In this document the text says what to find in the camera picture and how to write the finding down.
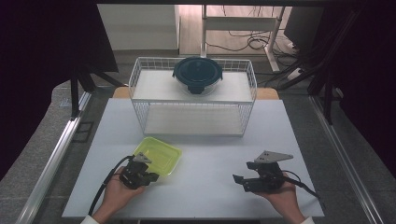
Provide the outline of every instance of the plastic lid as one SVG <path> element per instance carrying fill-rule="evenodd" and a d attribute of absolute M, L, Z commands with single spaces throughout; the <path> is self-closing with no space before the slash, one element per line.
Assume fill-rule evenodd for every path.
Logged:
<path fill-rule="evenodd" d="M 173 77 L 188 86 L 192 94 L 200 94 L 205 87 L 222 79 L 222 69 L 211 59 L 191 57 L 176 64 Z"/>

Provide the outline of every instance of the white tabletop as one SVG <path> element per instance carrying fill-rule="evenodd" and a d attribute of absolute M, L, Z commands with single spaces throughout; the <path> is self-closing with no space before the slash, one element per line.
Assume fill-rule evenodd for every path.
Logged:
<path fill-rule="evenodd" d="M 85 217 L 96 191 L 117 162 L 145 136 L 131 100 L 110 99 L 63 217 Z M 233 175 L 258 177 L 247 168 L 264 150 L 291 154 L 280 161 L 315 190 L 280 100 L 256 101 L 244 137 L 157 136 L 183 151 L 174 172 L 151 183 L 116 217 L 130 219 L 260 219 L 280 217 L 265 199 L 244 192 Z M 297 188 L 305 216 L 322 217 L 318 200 Z"/>

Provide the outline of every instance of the white sleeve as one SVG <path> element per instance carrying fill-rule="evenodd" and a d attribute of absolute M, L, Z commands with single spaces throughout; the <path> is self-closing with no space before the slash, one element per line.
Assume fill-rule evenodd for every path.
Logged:
<path fill-rule="evenodd" d="M 301 224 L 315 224 L 314 220 L 312 220 L 312 217 L 308 217 L 304 222 Z"/>
<path fill-rule="evenodd" d="M 99 224 L 95 219 L 90 216 L 85 216 L 84 220 L 82 220 L 81 224 Z"/>

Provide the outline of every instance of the gray floor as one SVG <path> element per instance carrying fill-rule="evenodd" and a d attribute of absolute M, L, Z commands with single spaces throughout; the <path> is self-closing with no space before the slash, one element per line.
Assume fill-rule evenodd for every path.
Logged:
<path fill-rule="evenodd" d="M 124 83 L 128 82 L 136 56 L 178 56 L 177 52 L 174 51 L 158 50 L 121 51 L 115 52 L 115 55 L 120 72 L 110 75 Z M 269 65 L 265 58 L 254 56 L 249 57 L 249 59 L 253 61 L 256 73 L 269 73 Z M 99 87 L 97 91 L 92 93 L 94 98 L 89 104 L 90 114 L 86 114 L 83 118 L 85 125 L 92 126 L 92 133 L 76 135 L 75 140 L 80 141 L 75 141 L 70 145 L 34 223 L 80 222 L 80 220 L 62 219 L 60 216 L 89 150 L 90 141 L 106 106 L 106 99 L 114 91 L 114 88 L 108 83 L 100 78 L 93 77 Z M 259 82 L 270 77 L 257 75 Z M 315 188 L 322 197 L 322 208 L 326 217 L 314 218 L 314 220 L 316 223 L 369 223 L 353 188 L 348 184 L 345 172 L 337 159 L 329 138 L 323 131 L 314 107 L 309 101 L 306 93 L 309 81 L 308 79 L 285 91 L 280 91 L 279 96 L 284 101 L 291 126 Z M 54 89 L 52 104 L 46 117 L 42 120 L 14 166 L 0 182 L 0 223 L 15 223 L 44 169 L 51 151 L 55 148 L 64 126 L 69 120 L 71 107 L 65 99 L 70 99 L 70 87 L 67 82 Z M 334 129 L 360 174 L 364 185 L 373 197 L 384 222 L 396 223 L 396 215 L 394 214 L 394 211 L 396 211 L 395 179 L 347 119 L 337 101 L 332 103 L 332 121 Z M 281 219 L 273 219 L 262 221 L 262 223 L 285 222 Z"/>

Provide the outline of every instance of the translucent green tray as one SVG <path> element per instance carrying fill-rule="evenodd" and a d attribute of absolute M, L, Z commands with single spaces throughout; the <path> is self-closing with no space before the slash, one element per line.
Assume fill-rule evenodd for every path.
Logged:
<path fill-rule="evenodd" d="M 158 175 L 170 175 L 181 156 L 181 150 L 172 147 L 156 138 L 146 137 L 134 151 L 134 155 L 143 152 L 151 163 L 148 170 Z"/>

